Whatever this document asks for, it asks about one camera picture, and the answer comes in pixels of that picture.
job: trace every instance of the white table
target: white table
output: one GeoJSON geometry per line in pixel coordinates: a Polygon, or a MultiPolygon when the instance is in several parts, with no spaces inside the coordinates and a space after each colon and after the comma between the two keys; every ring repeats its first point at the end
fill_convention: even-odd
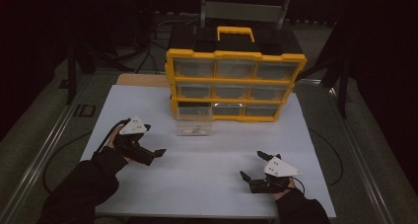
{"type": "Polygon", "coordinates": [[[335,211],[320,169],[301,107],[295,94],[276,122],[214,121],[211,136],[177,136],[170,111],[170,89],[118,86],[111,88],[82,160],[90,159],[109,130],[139,114],[152,125],[140,144],[165,148],[166,154],[147,167],[130,163],[117,174],[119,190],[97,207],[113,215],[275,218],[269,194],[250,193],[240,175],[263,179],[266,161],[256,151],[281,154],[302,171],[298,179],[307,198],[316,198],[328,217],[335,211]]]}

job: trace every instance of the cable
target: cable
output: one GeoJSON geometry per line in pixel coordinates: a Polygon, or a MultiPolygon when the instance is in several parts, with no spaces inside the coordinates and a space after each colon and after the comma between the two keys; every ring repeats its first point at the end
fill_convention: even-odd
{"type": "Polygon", "coordinates": [[[101,145],[99,146],[98,150],[96,150],[96,152],[94,152],[94,153],[93,153],[93,157],[94,157],[96,154],[99,154],[99,153],[101,152],[102,148],[105,146],[105,143],[107,142],[108,138],[109,138],[109,137],[110,137],[110,135],[113,133],[113,131],[114,131],[115,129],[117,129],[120,125],[122,125],[122,124],[124,125],[124,124],[128,123],[128,122],[129,122],[129,120],[130,120],[130,119],[121,120],[121,121],[119,121],[117,124],[115,124],[115,125],[114,125],[111,129],[110,129],[110,131],[108,132],[108,134],[105,136],[104,140],[102,141],[101,145]]]}
{"type": "Polygon", "coordinates": [[[141,56],[143,52],[144,51],[140,52],[139,54],[137,54],[137,55],[135,55],[135,56],[133,56],[131,58],[127,58],[127,59],[123,59],[123,60],[118,60],[118,61],[121,62],[121,63],[127,63],[127,62],[132,61],[132,60],[138,58],[139,56],[141,56]]]}
{"type": "Polygon", "coordinates": [[[161,49],[165,49],[165,50],[167,50],[167,48],[166,48],[166,47],[164,47],[164,46],[162,46],[162,45],[160,45],[160,44],[158,44],[158,43],[156,43],[156,42],[153,42],[153,41],[151,41],[151,40],[150,40],[150,43],[151,43],[151,44],[153,44],[153,45],[158,46],[158,47],[159,47],[159,48],[161,48],[161,49]]]}
{"type": "Polygon", "coordinates": [[[189,23],[190,21],[191,21],[191,22],[194,22],[194,21],[196,21],[196,20],[198,20],[198,19],[199,19],[199,17],[198,17],[198,18],[194,18],[194,19],[192,19],[192,20],[167,20],[167,21],[162,21],[162,22],[159,22],[159,23],[157,24],[157,27],[159,27],[159,26],[161,26],[161,25],[165,25],[165,24],[189,23]]]}
{"type": "Polygon", "coordinates": [[[293,179],[294,179],[294,180],[296,180],[297,182],[299,182],[299,184],[301,184],[302,189],[303,189],[303,190],[302,190],[302,193],[305,195],[305,186],[304,186],[304,184],[303,184],[301,181],[299,181],[299,179],[297,179],[297,178],[294,178],[294,177],[293,177],[293,179]]]}
{"type": "Polygon", "coordinates": [[[144,52],[144,49],[136,49],[131,53],[127,53],[125,55],[120,55],[114,58],[114,60],[127,62],[139,57],[144,52]]]}
{"type": "Polygon", "coordinates": [[[192,23],[194,23],[194,22],[196,22],[196,21],[198,21],[198,20],[200,20],[200,18],[192,19],[192,20],[190,20],[189,22],[185,23],[185,25],[192,24],[192,23]]]}
{"type": "Polygon", "coordinates": [[[65,143],[64,145],[62,145],[60,148],[58,148],[53,154],[52,154],[52,156],[48,159],[48,161],[46,162],[46,165],[45,165],[45,167],[43,168],[43,171],[42,171],[42,184],[43,184],[43,187],[45,188],[45,190],[48,192],[48,193],[51,193],[51,190],[49,189],[49,187],[47,186],[47,184],[46,184],[46,171],[47,171],[47,169],[48,169],[48,167],[49,167],[49,164],[51,163],[51,161],[52,161],[52,159],[63,149],[63,148],[65,148],[65,147],[67,147],[68,145],[70,145],[70,144],[72,144],[73,142],[75,142],[75,141],[77,141],[77,140],[79,140],[79,139],[81,139],[81,138],[83,138],[83,137],[85,137],[85,136],[87,136],[87,135],[89,135],[89,134],[92,134],[92,132],[93,131],[90,131],[90,132],[87,132],[87,133],[85,133],[85,134],[83,134],[83,135],[80,135],[80,136],[78,136],[78,137],[76,137],[76,138],[74,138],[73,140],[70,140],[70,141],[68,141],[67,143],[65,143]]]}
{"type": "Polygon", "coordinates": [[[139,72],[139,70],[142,68],[142,66],[144,66],[148,57],[151,57],[151,60],[153,62],[152,67],[153,67],[154,71],[156,72],[156,74],[160,75],[161,73],[160,73],[160,70],[157,67],[156,58],[154,57],[154,55],[151,54],[151,41],[149,39],[147,41],[147,55],[145,55],[145,58],[141,61],[139,66],[136,68],[135,73],[137,74],[139,72]]]}
{"type": "Polygon", "coordinates": [[[334,186],[335,184],[337,184],[340,180],[341,180],[341,178],[342,178],[342,176],[343,176],[343,174],[344,174],[344,164],[342,163],[342,160],[341,160],[341,157],[339,156],[339,154],[338,154],[338,152],[335,150],[335,148],[334,148],[334,146],[332,146],[329,142],[328,142],[328,140],[326,140],[322,135],[320,135],[318,132],[316,132],[315,130],[313,130],[313,129],[311,129],[311,128],[309,128],[308,127],[308,131],[310,131],[310,132],[312,132],[312,133],[314,133],[314,134],[316,134],[318,137],[320,137],[326,144],[328,144],[329,145],[329,147],[332,149],[332,151],[334,152],[334,154],[335,154],[335,156],[337,157],[337,159],[338,159],[338,162],[339,162],[339,165],[340,165],[340,175],[339,175],[339,177],[338,177],[338,179],[335,181],[335,182],[333,182],[333,183],[331,183],[331,186],[334,186]]]}

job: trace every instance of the hand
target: hand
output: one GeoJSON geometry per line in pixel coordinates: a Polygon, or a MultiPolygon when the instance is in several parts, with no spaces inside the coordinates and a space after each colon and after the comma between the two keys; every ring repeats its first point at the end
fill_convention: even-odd
{"type": "MultiPolygon", "coordinates": [[[[113,145],[113,140],[116,137],[116,135],[119,133],[119,131],[124,127],[125,125],[122,124],[120,126],[118,126],[113,133],[110,135],[109,139],[108,139],[108,143],[107,143],[107,147],[111,148],[114,150],[114,145],[113,145]]],[[[123,157],[127,162],[131,162],[132,159],[127,158],[127,157],[123,157]]]]}
{"type": "Polygon", "coordinates": [[[278,193],[271,193],[271,195],[273,196],[274,200],[277,200],[279,198],[281,198],[282,196],[284,196],[286,193],[290,192],[293,188],[295,188],[295,181],[293,180],[293,178],[289,178],[289,188],[286,188],[284,191],[282,192],[278,192],[278,193]]]}

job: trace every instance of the black cable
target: black cable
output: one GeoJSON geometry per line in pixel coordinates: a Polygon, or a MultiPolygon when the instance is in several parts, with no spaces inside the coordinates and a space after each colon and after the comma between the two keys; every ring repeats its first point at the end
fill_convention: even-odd
{"type": "Polygon", "coordinates": [[[153,42],[153,41],[151,41],[151,40],[150,40],[150,43],[151,43],[151,44],[153,44],[153,45],[158,46],[158,47],[159,47],[159,48],[161,48],[161,49],[168,49],[167,47],[162,46],[162,45],[160,45],[160,44],[158,44],[158,43],[156,43],[156,42],[153,42]]]}
{"type": "Polygon", "coordinates": [[[117,129],[120,125],[124,125],[124,124],[126,124],[126,123],[128,123],[128,121],[129,121],[130,119],[125,119],[125,120],[122,120],[122,121],[119,121],[117,124],[115,124],[111,129],[110,129],[110,131],[108,132],[108,134],[105,136],[105,138],[104,138],[104,140],[102,141],[102,143],[101,143],[101,145],[98,147],[98,150],[96,150],[96,152],[94,152],[94,154],[93,154],[93,156],[95,156],[96,154],[98,154],[98,153],[100,153],[101,152],[101,150],[102,150],[102,148],[105,146],[105,143],[107,142],[107,140],[108,140],[108,138],[110,137],[110,135],[113,133],[113,131],[115,130],[115,129],[117,129]]]}
{"type": "Polygon", "coordinates": [[[109,65],[115,67],[116,69],[120,70],[120,71],[133,71],[133,69],[126,67],[123,64],[120,64],[119,62],[115,61],[114,59],[112,59],[111,57],[109,57],[107,54],[105,54],[104,52],[101,52],[98,49],[95,49],[94,47],[92,47],[91,45],[89,45],[87,42],[84,43],[84,48],[95,58],[102,60],[106,63],[108,63],[109,65]]]}
{"type": "Polygon", "coordinates": [[[328,142],[328,140],[326,140],[322,135],[320,135],[318,132],[316,132],[315,130],[313,130],[313,129],[311,129],[311,128],[308,128],[308,130],[310,131],[310,132],[312,132],[312,133],[314,133],[314,134],[316,134],[318,137],[320,137],[326,144],[328,144],[329,145],[329,147],[332,149],[332,151],[334,152],[334,154],[335,154],[335,156],[337,157],[337,159],[338,159],[338,162],[339,162],[339,165],[340,165],[340,175],[339,175],[339,177],[338,177],[338,179],[335,181],[335,182],[333,182],[333,183],[331,183],[331,186],[334,186],[335,184],[337,184],[340,180],[341,180],[341,178],[342,178],[342,176],[343,176],[343,174],[344,174],[344,164],[342,163],[342,160],[341,160],[341,157],[339,156],[339,154],[338,154],[338,152],[335,150],[335,148],[334,148],[334,146],[332,146],[329,142],[328,142]]]}
{"type": "Polygon", "coordinates": [[[142,55],[142,53],[143,53],[144,51],[142,51],[142,52],[140,52],[139,54],[137,54],[137,55],[135,55],[135,56],[133,56],[133,57],[131,57],[131,58],[127,58],[127,59],[123,59],[123,60],[119,60],[119,62],[121,62],[121,63],[127,63],[127,62],[129,62],[129,61],[132,61],[132,60],[135,60],[136,58],[138,58],[138,57],[140,57],[141,55],[142,55]]]}
{"type": "Polygon", "coordinates": [[[294,177],[293,177],[293,179],[294,179],[294,180],[296,180],[297,182],[299,182],[299,184],[301,184],[302,189],[303,189],[303,190],[302,190],[302,193],[305,195],[305,186],[304,186],[304,184],[303,184],[301,181],[299,181],[299,179],[297,179],[297,178],[294,178],[294,177]]]}
{"type": "Polygon", "coordinates": [[[114,60],[117,60],[117,61],[130,61],[130,60],[133,60],[133,59],[135,59],[136,57],[138,57],[139,55],[141,55],[142,53],[144,52],[144,49],[136,49],[135,51],[133,51],[133,52],[131,52],[131,53],[127,53],[127,54],[124,54],[124,55],[120,55],[120,56],[117,56],[117,57],[115,57],[115,58],[113,58],[114,60]]]}
{"type": "Polygon", "coordinates": [[[67,147],[68,145],[70,145],[70,144],[72,144],[73,142],[75,142],[75,141],[77,141],[77,140],[79,140],[79,139],[81,139],[81,138],[83,138],[83,137],[85,137],[85,136],[87,136],[87,135],[89,135],[89,134],[91,134],[93,131],[90,131],[90,132],[87,132],[87,133],[85,133],[85,134],[83,134],[83,135],[80,135],[80,136],[78,136],[78,137],[76,137],[76,138],[74,138],[74,139],[72,139],[72,140],[70,140],[70,141],[68,141],[67,143],[65,143],[64,145],[62,145],[60,148],[58,148],[53,154],[52,154],[52,156],[48,159],[48,161],[46,162],[46,165],[45,165],[45,167],[43,168],[43,171],[42,171],[42,184],[43,184],[43,187],[45,188],[45,190],[48,192],[48,193],[51,193],[51,190],[49,189],[49,187],[47,186],[47,184],[46,184],[46,171],[47,171],[47,169],[48,169],[48,167],[49,167],[49,164],[51,163],[51,161],[52,161],[52,159],[63,149],[63,148],[65,148],[65,147],[67,147]]]}

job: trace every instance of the small object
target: small object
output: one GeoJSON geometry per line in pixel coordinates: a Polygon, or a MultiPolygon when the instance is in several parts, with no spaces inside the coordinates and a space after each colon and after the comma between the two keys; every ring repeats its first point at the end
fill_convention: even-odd
{"type": "Polygon", "coordinates": [[[268,161],[264,168],[266,178],[263,180],[252,180],[245,172],[240,171],[241,177],[249,184],[252,193],[277,193],[284,191],[290,183],[289,178],[301,174],[301,171],[281,160],[280,154],[276,156],[257,152],[258,156],[268,161]]]}

